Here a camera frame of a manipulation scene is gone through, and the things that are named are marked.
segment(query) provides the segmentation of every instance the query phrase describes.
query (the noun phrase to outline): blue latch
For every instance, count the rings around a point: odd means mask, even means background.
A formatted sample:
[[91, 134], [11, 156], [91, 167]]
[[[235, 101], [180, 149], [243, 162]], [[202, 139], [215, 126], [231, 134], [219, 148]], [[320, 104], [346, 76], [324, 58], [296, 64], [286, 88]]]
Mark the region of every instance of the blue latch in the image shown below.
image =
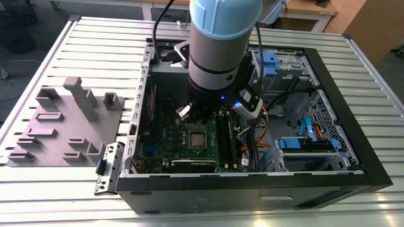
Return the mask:
[[339, 141], [336, 141], [336, 139], [331, 139], [331, 144], [334, 145], [334, 150], [338, 151], [339, 150]]
[[286, 148], [300, 149], [300, 142], [298, 138], [284, 138]]
[[284, 140], [280, 139], [280, 140], [278, 140], [278, 142], [279, 142], [279, 148], [284, 149], [286, 148], [286, 142], [284, 142]]
[[263, 77], [275, 77], [279, 72], [279, 60], [272, 52], [263, 52], [264, 56], [264, 75]]

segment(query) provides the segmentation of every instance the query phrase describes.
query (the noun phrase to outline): orange wire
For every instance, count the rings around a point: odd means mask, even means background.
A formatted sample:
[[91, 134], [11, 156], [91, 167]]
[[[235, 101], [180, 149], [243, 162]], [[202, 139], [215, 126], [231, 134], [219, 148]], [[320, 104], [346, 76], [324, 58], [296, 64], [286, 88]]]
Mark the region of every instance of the orange wire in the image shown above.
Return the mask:
[[[263, 140], [264, 138], [264, 135], [267, 133], [267, 130], [268, 130], [268, 124], [270, 124], [270, 117], [268, 117], [268, 112], [267, 112], [267, 109], [264, 107], [263, 108], [263, 111], [266, 113], [266, 120], [267, 120], [267, 124], [266, 124], [266, 128], [264, 128], [264, 131], [262, 133], [262, 135], [255, 139], [255, 142], [258, 144], [258, 147], [263, 148], [263, 147], [270, 147], [271, 145], [270, 144], [264, 144], [264, 143], [260, 143], [260, 141]], [[248, 147], [247, 147], [247, 144], [244, 144], [244, 146], [240, 148], [240, 152], [244, 152], [248, 150]]]
[[314, 131], [315, 131], [316, 137], [319, 138], [320, 135], [319, 135], [318, 127], [315, 125], [314, 125]]
[[323, 133], [322, 133], [322, 130], [320, 130], [320, 126], [315, 125], [316, 126], [316, 131], [318, 131], [318, 135], [320, 138], [323, 138]]

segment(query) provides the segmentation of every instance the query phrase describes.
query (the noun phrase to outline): table leg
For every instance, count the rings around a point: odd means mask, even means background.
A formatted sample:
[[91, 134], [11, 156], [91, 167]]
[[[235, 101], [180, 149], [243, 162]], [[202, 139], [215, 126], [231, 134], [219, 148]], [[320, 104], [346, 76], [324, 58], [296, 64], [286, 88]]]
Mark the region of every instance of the table leg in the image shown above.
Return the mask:
[[54, 10], [60, 10], [60, 7], [59, 7], [59, 1], [50, 1], [51, 2], [51, 5], [52, 5], [52, 8]]
[[0, 79], [2, 80], [10, 79], [8, 76], [10, 76], [8, 72], [6, 71], [3, 66], [0, 66]]
[[311, 31], [312, 32], [323, 32], [327, 25], [328, 25], [331, 17], [332, 17], [331, 15], [322, 15], [322, 18], [318, 20], [318, 22], [314, 26], [314, 29]]
[[143, 11], [143, 20], [152, 20], [152, 3], [142, 2], [140, 7]]

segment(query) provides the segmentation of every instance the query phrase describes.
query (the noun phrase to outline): black computer chassis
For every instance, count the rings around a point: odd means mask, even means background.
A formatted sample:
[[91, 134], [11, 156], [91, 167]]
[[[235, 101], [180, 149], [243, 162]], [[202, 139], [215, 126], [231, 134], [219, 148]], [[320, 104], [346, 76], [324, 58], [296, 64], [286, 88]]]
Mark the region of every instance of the black computer chassis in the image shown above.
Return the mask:
[[284, 46], [307, 56], [366, 174], [206, 177], [120, 177], [116, 192], [139, 214], [322, 208], [392, 181], [378, 159], [316, 49]]

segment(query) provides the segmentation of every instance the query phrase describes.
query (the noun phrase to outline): floor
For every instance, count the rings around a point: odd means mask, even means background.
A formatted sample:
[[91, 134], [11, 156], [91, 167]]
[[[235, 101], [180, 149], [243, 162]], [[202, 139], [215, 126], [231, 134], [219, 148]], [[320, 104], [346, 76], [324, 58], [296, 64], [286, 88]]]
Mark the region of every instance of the floor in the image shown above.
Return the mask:
[[[63, 2], [60, 3], [60, 10], [55, 11], [48, 1], [36, 0], [34, 8], [36, 11], [39, 22], [31, 25], [28, 27], [28, 30], [36, 41], [36, 48], [30, 53], [18, 55], [8, 53], [3, 46], [0, 46], [0, 62], [20, 59], [42, 61], [63, 30], [70, 15], [139, 20], [143, 19], [142, 8], [139, 7]], [[184, 13], [186, 11], [183, 10], [170, 10], [168, 16], [163, 20], [175, 21], [176, 19], [180, 19], [182, 21], [184, 21], [187, 18], [187, 14]], [[156, 19], [159, 14], [160, 9], [154, 9], [154, 19]], [[2, 100], [14, 98], [23, 93], [38, 67], [39, 63], [35, 62], [15, 62], [4, 67], [12, 75], [12, 79], [7, 82], [0, 81], [0, 126], [7, 119], [7, 116], [14, 108], [15, 103], [18, 102], [18, 98], [7, 102], [2, 102]], [[390, 53], [384, 61], [378, 66], [378, 70], [403, 101], [404, 58], [399, 58], [395, 56], [395, 53]]]

